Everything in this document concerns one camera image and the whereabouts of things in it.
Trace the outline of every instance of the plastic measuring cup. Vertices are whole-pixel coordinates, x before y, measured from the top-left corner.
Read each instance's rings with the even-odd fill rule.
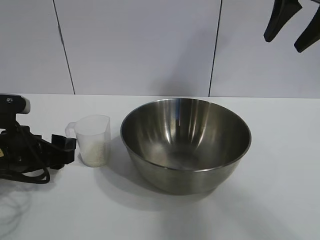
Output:
[[[97,168],[108,163],[110,156],[110,117],[90,115],[77,122],[70,122],[65,128],[66,137],[73,129],[80,148],[82,162]]]

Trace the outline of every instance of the white wall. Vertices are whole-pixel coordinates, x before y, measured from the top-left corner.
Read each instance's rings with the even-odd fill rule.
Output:
[[[0,93],[72,94],[52,0],[0,1]]]
[[[320,42],[302,53],[294,47],[319,4],[299,2],[302,10],[267,43],[274,1],[223,1],[211,96],[320,98]]]
[[[211,96],[320,98],[320,42],[294,42],[319,4],[271,42],[273,1],[224,0]],[[77,94],[207,96],[220,0],[56,0]],[[52,0],[0,1],[0,93],[73,94]]]
[[[77,94],[208,96],[220,0],[56,0]]]

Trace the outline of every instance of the panel seam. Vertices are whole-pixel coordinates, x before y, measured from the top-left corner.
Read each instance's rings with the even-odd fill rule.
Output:
[[[209,85],[208,97],[210,97],[211,86],[212,86],[212,78],[213,78],[213,74],[214,74],[214,67],[215,67],[215,60],[216,60],[216,52],[217,52],[217,42],[218,42],[218,35],[219,35],[219,28],[220,28],[220,20],[221,20],[222,4],[223,4],[223,0],[221,0],[221,2],[220,2],[218,26],[217,26],[217,28],[216,28],[216,35],[215,35],[215,43],[214,43],[214,51],[213,51],[212,69],[211,69],[211,76],[210,76],[210,85]]]
[[[66,51],[66,47],[65,47],[64,38],[63,38],[63,36],[62,36],[62,31],[61,31],[61,26],[60,26],[59,18],[58,18],[58,12],[57,12],[57,7],[56,7],[55,0],[52,0],[52,3],[53,3],[53,7],[54,7],[56,22],[57,22],[57,24],[58,24],[58,30],[59,30],[59,35],[60,35],[60,40],[61,40],[61,43],[62,43],[63,51],[64,51],[64,57],[65,57],[66,65],[67,65],[68,72],[69,72],[69,76],[70,76],[70,80],[71,80],[71,86],[72,86],[73,94],[75,95],[75,94],[76,94],[75,85],[74,85],[74,81],[73,81],[73,79],[72,79],[72,74],[71,74],[71,70],[70,70],[69,60],[68,60],[68,56],[67,56],[67,51]]]

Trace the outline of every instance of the mixing bowl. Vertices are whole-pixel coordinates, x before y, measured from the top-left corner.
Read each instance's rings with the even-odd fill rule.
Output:
[[[189,98],[136,108],[123,120],[121,137],[142,176],[177,195],[215,189],[251,144],[247,124],[234,112]]]

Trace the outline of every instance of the bowl rim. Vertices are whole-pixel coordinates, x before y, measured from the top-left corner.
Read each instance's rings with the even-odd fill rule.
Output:
[[[177,100],[177,99],[183,99],[183,100],[197,100],[197,101],[200,101],[200,102],[204,102],[204,103],[207,103],[207,104],[213,104],[213,105],[216,105],[218,107],[221,107],[221,108],[224,108],[225,110],[231,112],[232,114],[234,114],[237,118],[239,118],[245,125],[246,129],[248,130],[248,133],[249,133],[249,142],[248,142],[248,145],[246,147],[246,149],[243,151],[242,154],[240,154],[237,158],[235,158],[234,160],[232,161],[229,161],[223,165],[220,165],[220,166],[215,166],[215,167],[211,167],[211,168],[204,168],[204,169],[197,169],[197,170],[192,170],[192,169],[178,169],[178,168],[174,168],[174,167],[167,167],[167,166],[163,166],[163,165],[160,165],[160,164],[157,164],[157,163],[154,163],[154,162],[151,162],[151,161],[148,161],[146,160],[145,158],[141,157],[140,155],[138,155],[137,153],[135,153],[126,143],[126,141],[124,140],[124,136],[123,136],[123,127],[124,127],[124,123],[125,121],[127,120],[127,118],[133,113],[135,112],[136,110],[144,107],[144,106],[147,106],[147,105],[150,105],[150,104],[153,104],[153,103],[157,103],[157,102],[164,102],[164,101],[170,101],[170,100]],[[160,167],[160,168],[163,168],[163,169],[169,169],[169,170],[172,170],[172,171],[179,171],[179,172],[193,172],[193,173],[197,173],[197,172],[207,172],[207,171],[211,171],[211,170],[216,170],[216,169],[220,169],[220,168],[224,168],[228,165],[231,165],[231,164],[234,164],[235,162],[239,161],[249,150],[250,146],[251,146],[251,142],[252,142],[252,134],[251,134],[251,131],[250,131],[250,128],[249,126],[247,125],[247,123],[238,115],[236,114],[235,112],[231,111],[230,109],[224,107],[224,106],[221,106],[219,104],[216,104],[214,102],[210,102],[210,101],[206,101],[206,100],[201,100],[201,99],[197,99],[197,98],[189,98],[189,97],[172,97],[172,98],[165,98],[165,99],[159,99],[159,100],[154,100],[154,101],[150,101],[150,102],[147,102],[147,103],[144,103],[138,107],[136,107],[135,109],[133,109],[132,111],[130,111],[126,117],[123,119],[122,123],[121,123],[121,127],[120,127],[120,136],[121,136],[121,139],[122,139],[122,142],[123,144],[125,145],[126,149],[129,150],[133,155],[135,155],[137,158],[141,159],[142,161],[146,162],[146,163],[149,163],[151,165],[154,165],[154,166],[157,166],[157,167]]]

